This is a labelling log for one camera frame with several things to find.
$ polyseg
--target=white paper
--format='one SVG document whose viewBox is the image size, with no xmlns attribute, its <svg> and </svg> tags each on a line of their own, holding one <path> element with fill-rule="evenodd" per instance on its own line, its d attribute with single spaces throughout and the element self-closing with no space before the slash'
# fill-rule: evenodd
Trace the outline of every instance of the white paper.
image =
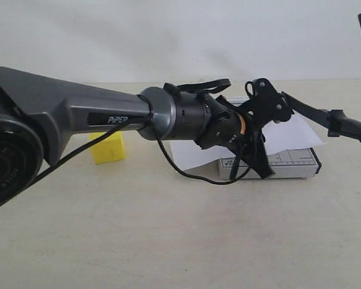
<svg viewBox="0 0 361 289">
<path fill-rule="evenodd" d="M 287 149 L 307 149 L 324 143 L 316 135 L 301 114 L 293 114 L 288 122 L 270 122 L 263 128 L 268 155 Z M 220 158 L 232 158 L 234 154 L 226 148 L 213 147 L 202 150 L 192 140 L 170 141 L 173 160 L 181 170 L 189 170 Z"/>
</svg>

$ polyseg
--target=yellow cube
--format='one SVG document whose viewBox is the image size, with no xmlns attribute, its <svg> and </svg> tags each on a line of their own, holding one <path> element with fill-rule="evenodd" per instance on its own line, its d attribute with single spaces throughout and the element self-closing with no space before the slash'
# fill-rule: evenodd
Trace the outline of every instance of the yellow cube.
<svg viewBox="0 0 361 289">
<path fill-rule="evenodd" d="M 103 134 L 104 132 L 93 132 L 90 134 L 90 140 L 94 140 Z M 115 132 L 100 143 L 93 145 L 90 149 L 95 164 L 109 163 L 126 158 L 121 131 Z"/>
</svg>

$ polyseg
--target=white tabletop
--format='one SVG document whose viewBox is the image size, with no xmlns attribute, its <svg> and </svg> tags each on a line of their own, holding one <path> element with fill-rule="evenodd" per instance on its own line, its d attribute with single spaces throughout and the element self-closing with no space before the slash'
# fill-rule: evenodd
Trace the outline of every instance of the white tabletop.
<svg viewBox="0 0 361 289">
<path fill-rule="evenodd" d="M 361 80 L 274 84 L 361 120 Z M 310 124 L 327 144 L 307 180 L 186 179 L 133 131 L 123 161 L 82 153 L 0 208 L 0 288 L 361 288 L 361 144 Z"/>
</svg>

